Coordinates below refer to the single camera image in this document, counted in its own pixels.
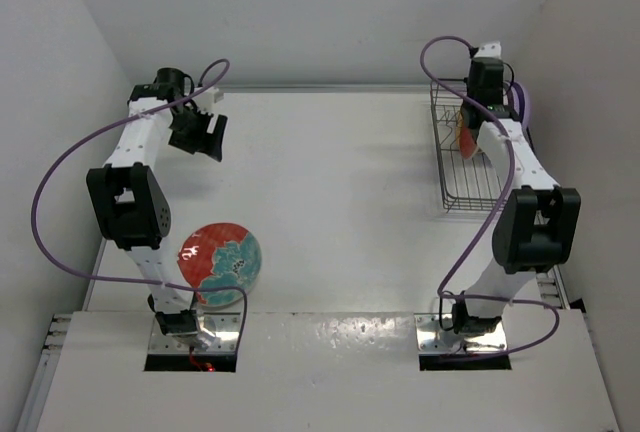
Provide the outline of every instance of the silver metal bracket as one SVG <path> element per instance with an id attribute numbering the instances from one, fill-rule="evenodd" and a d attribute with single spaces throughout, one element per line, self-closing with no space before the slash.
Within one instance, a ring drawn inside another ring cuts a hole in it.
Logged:
<path id="1" fill-rule="evenodd" d="M 194 356 L 233 355 L 235 354 L 240 332 L 240 314 L 197 312 L 198 341 Z M 187 355 L 189 345 L 180 337 L 163 335 L 160 326 L 154 320 L 149 338 L 148 355 Z"/>
<path id="2" fill-rule="evenodd" d="M 442 325 L 445 329 L 451 326 L 451 320 L 451 314 L 442 314 Z M 495 331 L 476 336 L 443 330 L 438 314 L 415 314 L 415 323 L 420 356 L 491 354 L 507 348 L 502 322 Z"/>

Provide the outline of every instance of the metal wire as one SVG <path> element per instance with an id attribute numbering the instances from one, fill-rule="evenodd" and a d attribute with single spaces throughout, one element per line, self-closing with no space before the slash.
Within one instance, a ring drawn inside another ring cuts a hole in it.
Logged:
<path id="1" fill-rule="evenodd" d="M 466 91 L 461 80 L 447 83 L 462 92 Z M 502 184 L 484 154 L 476 154 L 468 160 L 460 154 L 457 134 L 462 102 L 436 83 L 431 84 L 430 96 L 444 209 L 489 212 L 496 203 Z"/>

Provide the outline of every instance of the purple cable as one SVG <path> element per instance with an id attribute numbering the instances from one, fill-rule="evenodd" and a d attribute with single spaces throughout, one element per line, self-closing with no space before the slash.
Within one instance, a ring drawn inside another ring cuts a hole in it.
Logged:
<path id="1" fill-rule="evenodd" d="M 465 102 L 473 105 L 474 107 L 476 107 L 480 111 L 480 113 L 482 113 L 482 115 L 484 115 L 484 117 L 487 120 L 489 120 L 490 122 L 495 124 L 495 126 L 498 128 L 498 130 L 500 131 L 500 133 L 502 135 L 504 135 L 505 137 L 508 137 L 508 133 L 507 133 L 507 130 L 505 129 L 504 125 L 502 125 L 502 123 L 500 123 L 500 121 L 497 119 L 497 117 L 495 115 L 493 115 L 489 109 L 487 109 L 485 106 L 483 106 L 479 102 L 473 100 L 472 98 L 461 94 L 460 92 L 458 92 L 454 88 L 449 87 L 446 83 L 444 83 L 442 80 L 438 79 L 435 75 L 433 75 L 429 71 L 429 69 L 427 69 L 427 66 L 426 66 L 426 64 L 424 62 L 427 50 L 429 50 L 429 48 L 433 44 L 435 44 L 437 42 L 444 41 L 444 40 L 451 40 L 451 41 L 454 41 L 454 42 L 460 42 L 461 44 L 465 45 L 467 47 L 467 49 L 472 49 L 472 45 L 469 42 L 467 42 L 466 40 L 464 40 L 464 39 L 462 39 L 460 37 L 457 37 L 457 36 L 454 36 L 454 35 L 444 35 L 444 36 L 441 36 L 441 37 L 436 37 L 435 39 L 432 39 L 429 42 L 427 42 L 427 44 L 422 49 L 422 52 L 420 53 L 420 67 L 422 67 L 422 70 L 427 75 L 427 77 L 429 77 L 432 81 L 434 81 L 436 84 L 438 84 L 438 86 L 442 87 L 443 89 L 445 89 L 448 92 L 452 93 L 456 97 L 459 97 L 463 101 L 465 101 Z M 507 153 L 509 154 L 509 172 L 507 174 L 507 180 L 505 182 L 504 188 L 500 192 L 500 195 L 498 196 L 498 200 L 496 201 L 495 205 L 491 209 L 491 212 L 489 212 L 489 215 L 487 216 L 485 221 L 480 226 L 480 229 L 478 230 L 476 235 L 473 237 L 473 239 L 471 239 L 471 242 L 464 249 L 464 251 L 462 252 L 460 257 L 458 258 L 458 260 L 456 260 L 456 262 L 453 264 L 453 266 L 451 267 L 451 269 L 449 270 L 447 275 L 444 276 L 444 278 L 442 279 L 442 282 L 440 282 L 440 285 L 438 286 L 438 291 L 437 291 L 438 297 L 441 298 L 441 299 L 445 299 L 445 298 L 454 299 L 454 300 L 479 299 L 479 300 L 491 300 L 491 301 L 494 301 L 494 302 L 508 302 L 508 303 L 513 303 L 513 304 L 537 305 L 537 306 L 543 307 L 545 309 L 550 309 L 553 312 L 554 316 L 555 316 L 555 323 L 554 323 L 553 327 L 551 328 L 551 330 L 549 331 L 549 333 L 547 333 L 544 337 L 541 337 L 541 338 L 539 338 L 539 339 L 537 339 L 537 340 L 535 340 L 533 342 L 530 342 L 528 344 L 525 344 L 525 345 L 522 345 L 522 346 L 519 346 L 519 347 L 514 347 L 512 349 L 505 350 L 505 351 L 502 351 L 502 352 L 496 352 L 495 354 L 482 354 L 482 355 L 479 355 L 479 356 L 464 356 L 464 357 L 456 357 L 455 359 L 447 358 L 446 360 L 461 360 L 461 361 L 462 360 L 466 360 L 466 361 L 483 360 L 483 359 L 490 359 L 490 358 L 495 358 L 495 357 L 501 357 L 501 356 L 504 356 L 504 355 L 509 355 L 510 353 L 513 353 L 513 352 L 520 352 L 520 351 L 523 351 L 523 350 L 527 350 L 527 349 L 535 347 L 535 346 L 547 341 L 549 338 L 551 338 L 553 336 L 553 334 L 556 333 L 556 331 L 558 330 L 558 327 L 560 325 L 560 314 L 558 313 L 558 311 L 555 310 L 555 308 L 552 305 L 549 305 L 549 304 L 547 304 L 547 303 L 545 303 L 545 302 L 543 302 L 541 300 L 528 300 L 528 299 L 510 300 L 510 299 L 507 299 L 507 298 L 504 298 L 504 297 L 495 297 L 495 296 L 478 295 L 478 294 L 470 294 L 470 295 L 459 294 L 459 295 L 455 295 L 455 294 L 452 294 L 452 293 L 450 293 L 448 291 L 445 291 L 445 287 L 451 281 L 451 278 L 456 274 L 456 272 L 458 272 L 458 269 L 460 269 L 460 267 L 462 266 L 464 261 L 469 258 L 469 255 L 471 255 L 471 252 L 473 251 L 473 249 L 476 247 L 476 245 L 478 245 L 478 242 L 480 242 L 480 239 L 482 238 L 484 233 L 491 226 L 491 222 L 493 221 L 495 216 L 500 211 L 500 207 L 506 201 L 507 196 L 511 193 L 511 185 L 513 184 L 513 177 L 514 177 L 514 174 L 515 174 L 516 158 L 515 158 L 515 153 L 513 151 L 513 144 L 511 143 L 511 141 L 506 141 L 505 143 L 507 145 Z"/>
<path id="2" fill-rule="evenodd" d="M 91 134 L 87 135 L 86 137 L 79 140 L 78 142 L 73 144 L 71 147 L 69 147 L 60 157 L 58 157 L 58 159 L 53 163 L 53 165 L 49 167 L 49 170 L 47 170 L 46 174 L 44 174 L 44 177 L 42 178 L 42 180 L 40 181 L 40 184 L 38 185 L 38 188 L 36 189 L 36 193 L 33 196 L 33 202 L 31 204 L 31 232 L 33 234 L 33 238 L 36 241 L 36 245 L 38 246 L 40 251 L 44 254 L 44 256 L 49 260 L 49 262 L 51 262 L 53 265 L 55 265 L 59 269 L 67 272 L 68 274 L 71 274 L 75 277 L 79 277 L 81 279 L 97 280 L 97 281 L 103 281 L 103 282 L 123 282 L 123 283 L 129 283 L 129 284 L 163 285 L 162 281 L 160 280 L 131 279 L 129 277 L 103 277 L 103 276 L 91 275 L 63 264 L 58 259 L 56 259 L 53 256 L 53 254 L 51 254 L 51 252 L 49 252 L 49 250 L 46 248 L 46 246 L 42 242 L 42 238 L 40 237 L 40 232 L 38 231 L 38 205 L 40 203 L 40 198 L 42 197 L 42 192 L 45 186 L 47 185 L 47 182 L 49 181 L 53 173 L 56 171 L 56 169 L 60 166 L 60 164 L 62 164 L 62 162 L 67 157 L 69 157 L 73 152 L 78 150 L 80 147 L 82 147 L 84 144 L 89 142 L 91 139 L 94 139 L 95 137 L 102 135 L 105 132 L 108 132 L 109 130 L 115 129 L 116 127 L 120 127 L 121 125 L 128 124 L 129 122 L 133 122 L 135 120 L 141 119 L 142 117 L 153 115 L 163 110 L 173 108 L 177 105 L 182 105 L 186 102 L 189 102 L 194 97 L 197 97 L 198 95 L 202 94 L 203 92 L 210 89 L 211 87 L 214 87 L 227 74 L 229 67 L 231 66 L 230 62 L 227 59 L 216 60 L 205 69 L 204 73 L 200 77 L 199 85 L 202 84 L 202 81 L 207 75 L 207 72 L 209 72 L 209 70 L 211 70 L 213 67 L 219 64 L 224 64 L 224 69 L 222 70 L 222 72 L 220 72 L 216 76 L 216 78 L 213 79 L 211 82 L 208 82 L 206 85 L 202 86 L 201 89 L 193 92 L 192 94 L 187 95 L 186 97 L 182 97 L 181 99 L 175 100 L 168 104 L 164 104 L 159 107 L 146 110 L 138 115 L 132 115 L 130 117 L 117 120 L 112 124 L 106 125 L 96 130 L 95 132 L 92 132 Z M 244 325 L 247 318 L 247 293 L 244 291 L 244 289 L 242 289 L 241 287 L 235 287 L 235 286 L 202 287 L 202 288 L 187 287 L 187 286 L 178 285 L 178 284 L 164 284 L 164 286 L 172 289 L 185 290 L 187 292 L 194 292 L 194 293 L 223 292 L 225 290 L 237 290 L 238 292 L 240 292 L 240 294 L 242 295 L 243 307 L 242 307 L 242 320 L 240 322 L 240 330 L 238 332 L 238 342 L 236 344 L 236 349 L 235 349 L 235 355 L 236 356 L 238 355 L 238 350 L 240 348 L 240 340 L 242 338 L 242 333 L 244 332 Z"/>

